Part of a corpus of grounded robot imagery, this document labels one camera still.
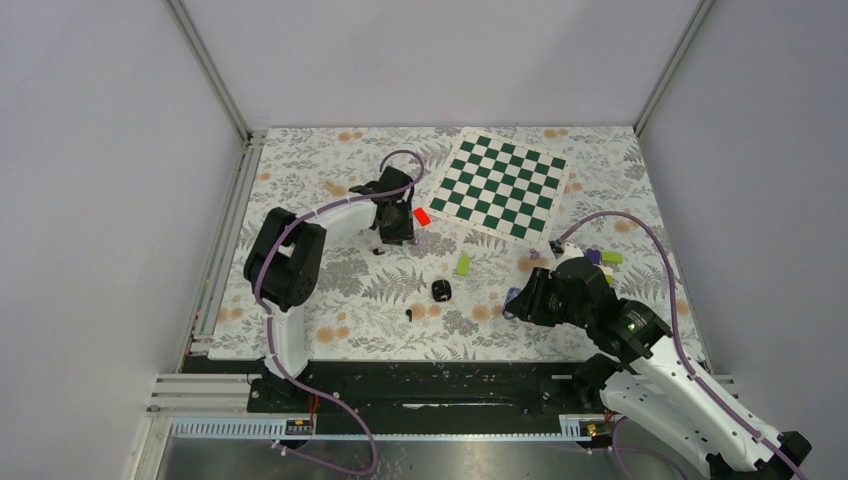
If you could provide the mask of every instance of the gray leaf pattern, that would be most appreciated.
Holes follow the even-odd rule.
[[[588,214],[629,211],[656,230],[670,247],[630,127],[484,129],[530,145],[562,152],[574,160],[562,188],[554,232],[565,231]],[[379,177],[377,165],[392,150],[420,152],[426,173],[416,187],[420,206],[434,186],[459,128],[280,128],[268,132],[247,212],[220,304],[213,359],[254,359],[264,355],[261,308],[242,277],[250,247],[269,210],[282,206],[306,212],[341,198],[348,188]],[[398,156],[390,164],[409,173],[415,165]],[[570,325],[537,327],[501,315],[509,287],[523,287],[534,266],[554,265],[544,245],[542,258],[511,242],[433,217],[415,224],[417,245],[381,246],[376,232],[362,231],[327,245],[318,284],[304,305],[304,341],[317,359],[433,361],[578,361],[598,350]],[[570,239],[578,247],[614,250],[624,263],[614,265],[613,286],[669,320],[668,283],[656,248],[626,219],[596,220]],[[380,246],[385,255],[375,256]],[[472,258],[467,276],[455,273],[460,255]],[[672,264],[676,265],[672,254]],[[430,284],[447,279],[453,299],[436,303]],[[702,345],[679,276],[677,311],[683,342],[699,359]],[[405,311],[413,311],[409,322]]]

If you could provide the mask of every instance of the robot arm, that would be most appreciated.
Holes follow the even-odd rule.
[[[410,183],[413,183],[410,176],[386,167],[378,181],[353,187],[351,191],[363,195],[385,193]],[[268,212],[244,263],[244,277],[251,289],[255,289],[262,264],[268,255],[273,255],[262,283],[261,296],[279,308],[274,315],[274,343],[279,346],[280,362],[292,375],[299,375],[309,360],[303,341],[303,303],[318,282],[325,244],[331,245],[369,228],[379,229],[381,241],[388,245],[411,241],[414,238],[412,189],[409,192],[406,199],[400,193],[361,202],[350,202],[351,195],[347,197],[347,205],[321,213],[313,221],[300,223],[276,252],[271,252],[274,242],[297,215],[282,208]],[[283,376],[271,358],[266,358],[265,366],[277,376]]]
[[[713,380],[697,363],[683,367],[668,325],[646,305],[616,297],[603,272],[586,258],[560,263],[555,271],[534,269],[527,286],[506,310],[524,321],[553,326],[569,323],[587,335],[602,354],[585,367],[595,377],[602,403],[640,423],[696,465],[705,477],[789,479],[792,472],[763,440],[781,446],[796,464],[810,444],[797,432],[780,433]],[[646,377],[667,399],[648,391],[624,369]],[[752,438],[696,383],[707,383],[730,409],[762,432]]]

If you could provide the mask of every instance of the metal corner post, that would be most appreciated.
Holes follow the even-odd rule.
[[[648,96],[648,101],[645,102],[645,106],[642,107],[642,111],[639,112],[639,116],[636,118],[633,131],[636,132],[637,137],[641,137],[642,132],[645,131],[645,126],[647,126],[648,121],[651,119],[651,115],[656,110],[660,99],[668,89],[671,79],[677,73],[677,68],[686,57],[686,53],[689,52],[689,47],[692,46],[695,36],[698,34],[715,3],[716,0],[701,0],[695,8],[695,13],[692,14],[692,18],[689,19],[686,29],[683,30],[683,35],[681,35],[680,40],[677,42],[677,46],[674,47],[671,58],[665,64],[665,68],[663,68],[660,78],[657,80],[656,85],[654,85],[651,95]]]
[[[165,6],[168,7],[168,10],[171,12],[171,16],[177,24],[177,28],[180,29],[180,32],[182,32],[185,37],[186,42],[191,49],[191,53],[200,64],[200,69],[209,81],[209,86],[212,88],[212,91],[215,93],[218,101],[221,102],[221,106],[224,108],[227,117],[230,119],[230,123],[232,123],[233,128],[235,128],[242,141],[247,142],[250,139],[251,134],[250,126],[241,115],[238,105],[236,105],[236,102],[233,100],[232,95],[230,95],[229,90],[227,90],[227,85],[224,83],[221,73],[215,66],[215,62],[212,61],[209,51],[203,44],[203,40],[200,38],[197,28],[194,26],[194,22],[191,20],[188,10],[186,10],[182,0],[163,1]]]

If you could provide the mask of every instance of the yellow-green block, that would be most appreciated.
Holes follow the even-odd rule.
[[[471,266],[471,257],[463,255],[459,257],[459,265],[456,267],[456,274],[463,277],[468,275],[468,267]]]
[[[601,252],[601,261],[605,263],[622,263],[624,255],[619,252]]]

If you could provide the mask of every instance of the metal floor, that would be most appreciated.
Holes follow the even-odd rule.
[[[683,467],[692,479],[697,471],[641,428],[630,426],[622,432],[622,445],[651,448],[664,453]],[[612,454],[564,452],[573,443],[547,442],[378,442],[380,463],[371,477],[353,477],[299,459],[281,457],[270,450],[270,442],[256,440],[212,440],[172,438],[159,469],[158,480],[341,480],[372,478],[380,480],[522,480],[522,479],[623,479],[624,473]],[[363,468],[370,461],[366,442],[313,441],[302,451]],[[625,461],[637,479],[673,480],[679,478],[658,460],[625,454]]]

